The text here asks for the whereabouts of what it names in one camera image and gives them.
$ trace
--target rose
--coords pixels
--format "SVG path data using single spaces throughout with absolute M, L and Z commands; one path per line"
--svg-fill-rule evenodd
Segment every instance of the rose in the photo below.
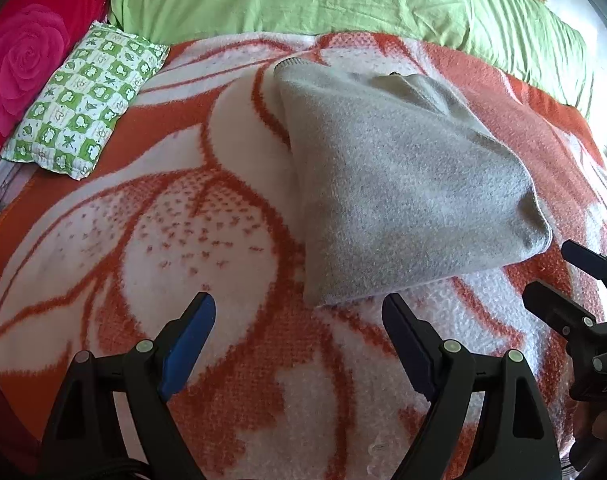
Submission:
M 0 25 L 0 132 L 7 137 L 68 51 L 61 16 L 31 4 Z

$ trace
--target green pillow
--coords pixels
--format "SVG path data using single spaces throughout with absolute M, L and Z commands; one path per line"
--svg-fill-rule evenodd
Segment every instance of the green pillow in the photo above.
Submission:
M 94 22 L 28 108 L 1 156 L 80 180 L 94 170 L 114 124 L 170 47 Z
M 541 0 L 111 0 L 110 20 L 159 43 L 240 32 L 386 32 L 462 50 L 588 114 L 581 35 Z

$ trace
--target floral blanket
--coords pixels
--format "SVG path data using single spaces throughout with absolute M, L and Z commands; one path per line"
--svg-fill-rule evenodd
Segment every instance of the floral blanket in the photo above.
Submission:
M 456 86 L 531 172 L 553 227 L 522 264 L 405 291 L 417 316 L 471 351 L 521 349 L 571 440 L 571 367 L 523 308 L 541 278 L 607 320 L 607 294 L 561 258 L 567 238 L 607 253 L 607 177 L 570 107 L 468 55 L 382 34 L 247 34 L 172 48 L 86 180 L 38 170 L 0 216 L 0 387 L 36 437 L 75 352 L 130 349 L 199 290 L 216 325 L 171 411 L 208 478 L 387 479 L 427 411 L 381 324 L 382 298 L 301 300 L 299 189 L 272 69 L 301 56 L 352 72 L 423 73 Z M 141 456 L 120 399 L 123 432 Z M 449 476 L 461 472 L 481 396 Z

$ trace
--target red pillow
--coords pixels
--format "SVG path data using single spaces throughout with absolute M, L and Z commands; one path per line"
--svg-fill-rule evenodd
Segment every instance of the red pillow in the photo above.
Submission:
M 0 150 L 107 0 L 8 0 L 0 12 Z

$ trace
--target gray folded garment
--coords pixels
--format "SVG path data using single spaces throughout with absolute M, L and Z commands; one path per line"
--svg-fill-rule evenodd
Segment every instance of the gray folded garment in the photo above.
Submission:
M 550 245 L 532 177 L 457 91 L 296 58 L 274 78 L 302 192 L 306 303 L 493 269 Z

